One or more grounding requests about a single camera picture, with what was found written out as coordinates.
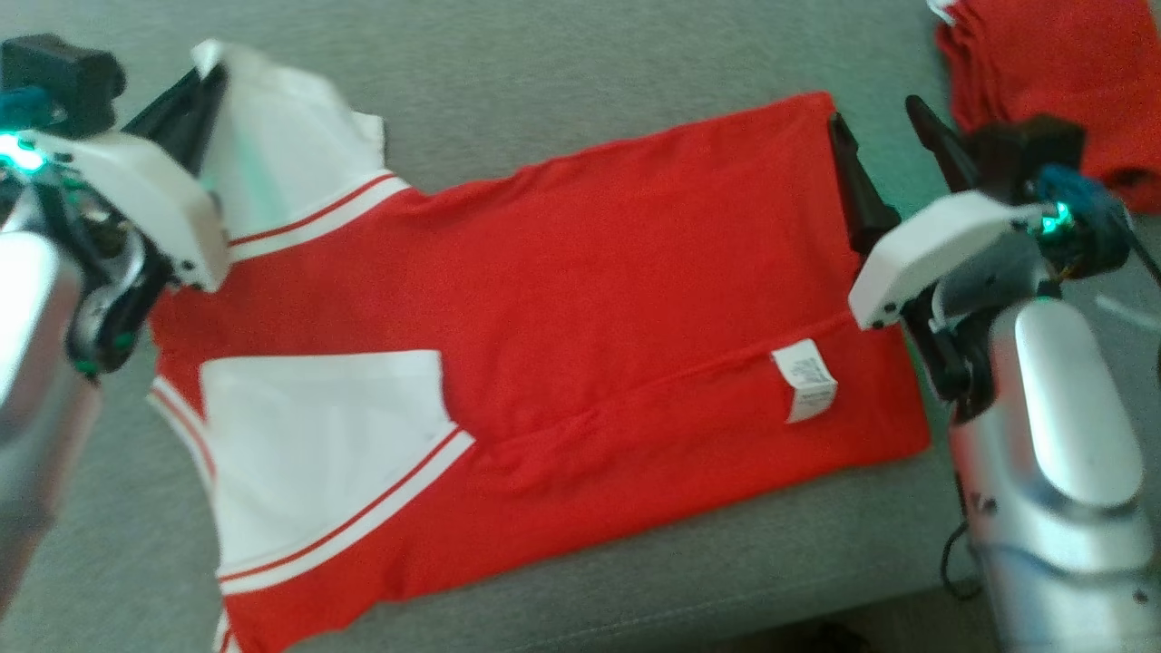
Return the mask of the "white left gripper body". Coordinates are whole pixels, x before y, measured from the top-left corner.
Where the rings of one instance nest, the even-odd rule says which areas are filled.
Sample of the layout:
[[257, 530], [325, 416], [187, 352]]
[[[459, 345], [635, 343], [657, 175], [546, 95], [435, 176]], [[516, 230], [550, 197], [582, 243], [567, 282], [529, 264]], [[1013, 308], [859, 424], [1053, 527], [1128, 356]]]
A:
[[46, 160], [68, 156], [65, 167], [170, 257], [182, 285], [219, 289], [229, 271], [219, 207], [161, 146], [120, 130], [79, 139], [26, 130], [26, 138]]

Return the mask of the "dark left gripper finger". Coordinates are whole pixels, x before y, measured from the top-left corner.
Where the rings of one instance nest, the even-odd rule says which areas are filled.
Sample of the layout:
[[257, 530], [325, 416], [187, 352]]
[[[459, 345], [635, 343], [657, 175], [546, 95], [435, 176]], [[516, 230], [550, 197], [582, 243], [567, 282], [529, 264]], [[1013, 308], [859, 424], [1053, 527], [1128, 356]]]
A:
[[228, 69], [223, 63], [216, 63], [207, 73], [200, 73], [200, 77], [204, 79], [203, 95], [200, 96], [203, 105], [200, 105], [199, 127], [194, 139], [188, 143], [156, 143], [192, 175], [200, 174], [209, 138], [219, 114], [221, 99], [224, 98], [229, 85]]
[[188, 143], [199, 127], [204, 79], [192, 69], [149, 106], [134, 115], [121, 132], [153, 143]]

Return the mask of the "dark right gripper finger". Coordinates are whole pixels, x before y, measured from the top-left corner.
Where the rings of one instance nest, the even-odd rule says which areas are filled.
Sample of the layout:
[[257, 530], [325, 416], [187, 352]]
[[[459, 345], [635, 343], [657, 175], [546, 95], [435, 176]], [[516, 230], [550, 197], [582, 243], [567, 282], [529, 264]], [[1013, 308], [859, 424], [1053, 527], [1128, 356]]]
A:
[[962, 146], [961, 137], [936, 115], [920, 95], [911, 94], [904, 100], [907, 116], [911, 120], [913, 132], [921, 145], [932, 155], [942, 171], [947, 191], [974, 191], [980, 174], [975, 162]]
[[895, 207], [884, 202], [882, 194], [861, 165], [859, 143], [841, 112], [829, 117], [828, 131], [849, 245], [865, 258], [878, 241], [900, 227], [902, 218]]

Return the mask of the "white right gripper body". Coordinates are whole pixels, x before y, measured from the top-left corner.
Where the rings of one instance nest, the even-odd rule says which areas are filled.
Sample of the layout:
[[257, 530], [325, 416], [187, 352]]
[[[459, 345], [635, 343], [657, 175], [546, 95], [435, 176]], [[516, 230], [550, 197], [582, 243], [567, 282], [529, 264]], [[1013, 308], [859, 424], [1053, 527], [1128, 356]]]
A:
[[1027, 231], [1050, 204], [1007, 204], [982, 191], [939, 198], [877, 241], [848, 304], [861, 330], [899, 322], [902, 307], [929, 286], [990, 247], [1000, 236]]

